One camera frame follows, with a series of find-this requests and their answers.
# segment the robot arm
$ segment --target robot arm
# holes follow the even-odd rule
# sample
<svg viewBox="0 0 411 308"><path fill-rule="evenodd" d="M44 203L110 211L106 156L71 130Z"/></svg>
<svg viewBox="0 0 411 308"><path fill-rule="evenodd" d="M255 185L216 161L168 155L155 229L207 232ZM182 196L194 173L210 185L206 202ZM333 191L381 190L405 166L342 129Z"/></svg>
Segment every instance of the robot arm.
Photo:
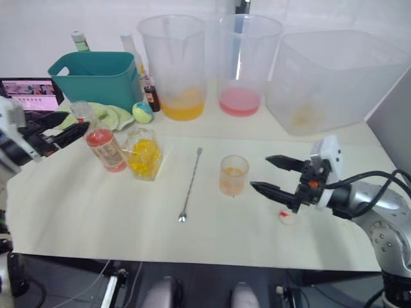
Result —
<svg viewBox="0 0 411 308"><path fill-rule="evenodd" d="M342 172L342 154L335 136L315 143L310 160L300 161L282 155L266 159L277 167L301 173L295 194L264 182L251 182L257 192L285 204L297 213L301 204L350 219L370 239L381 267L387 307L411 307L411 210L402 196L387 189L375 206L369 208L381 186L354 182L326 189L338 183Z"/></svg>
<svg viewBox="0 0 411 308"><path fill-rule="evenodd" d="M20 171L20 166L48 157L79 139L88 123L76 123L57 136L43 133L61 124L68 112L53 112L37 121L26 122L24 110L11 99L0 97L0 169L2 181Z"/></svg>

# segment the small brown bottle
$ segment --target small brown bottle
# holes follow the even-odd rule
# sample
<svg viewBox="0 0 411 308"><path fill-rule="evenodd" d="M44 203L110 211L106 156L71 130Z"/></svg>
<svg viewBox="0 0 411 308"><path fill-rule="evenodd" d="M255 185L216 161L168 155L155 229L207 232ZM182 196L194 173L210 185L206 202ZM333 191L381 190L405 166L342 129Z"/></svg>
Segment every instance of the small brown bottle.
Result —
<svg viewBox="0 0 411 308"><path fill-rule="evenodd" d="M153 78L150 77L150 81L146 81L146 86L144 87L144 92L146 92L146 97L148 104L152 108L153 112L158 112L161 109L160 99L157 95L157 91L154 87Z"/></svg>

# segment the teal plastic bin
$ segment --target teal plastic bin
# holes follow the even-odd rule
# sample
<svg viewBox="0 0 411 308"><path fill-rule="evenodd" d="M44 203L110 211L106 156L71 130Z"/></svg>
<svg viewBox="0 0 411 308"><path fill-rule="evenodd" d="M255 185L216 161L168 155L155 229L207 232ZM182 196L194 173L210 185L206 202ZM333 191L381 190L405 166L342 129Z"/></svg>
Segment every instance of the teal plastic bin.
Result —
<svg viewBox="0 0 411 308"><path fill-rule="evenodd" d="M63 68L68 75L58 76ZM143 100L131 53L91 51L62 56L48 70L70 102L93 101L131 112Z"/></svg>

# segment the glass jar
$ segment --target glass jar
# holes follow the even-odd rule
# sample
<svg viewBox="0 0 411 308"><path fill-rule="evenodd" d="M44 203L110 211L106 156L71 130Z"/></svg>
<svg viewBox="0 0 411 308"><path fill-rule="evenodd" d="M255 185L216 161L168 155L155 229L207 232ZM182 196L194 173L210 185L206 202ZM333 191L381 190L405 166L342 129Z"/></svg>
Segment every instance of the glass jar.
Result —
<svg viewBox="0 0 411 308"><path fill-rule="evenodd" d="M138 180L154 181L159 172L162 153L153 130L134 128L123 145L128 167Z"/></svg>

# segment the towel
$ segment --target towel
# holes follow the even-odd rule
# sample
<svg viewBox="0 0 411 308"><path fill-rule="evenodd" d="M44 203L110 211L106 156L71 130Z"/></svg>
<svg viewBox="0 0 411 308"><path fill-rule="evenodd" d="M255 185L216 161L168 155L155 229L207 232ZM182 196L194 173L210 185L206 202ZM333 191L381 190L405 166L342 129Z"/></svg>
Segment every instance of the towel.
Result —
<svg viewBox="0 0 411 308"><path fill-rule="evenodd" d="M99 103L89 103L93 108L96 116L100 121L109 126L111 130L122 130L127 124L134 122L133 116L126 110L112 105L102 105ZM71 104L61 104L57 111L65 111L70 114L62 124L57 126L58 129L65 130L70 125L77 123L77 119L71 113Z"/></svg>

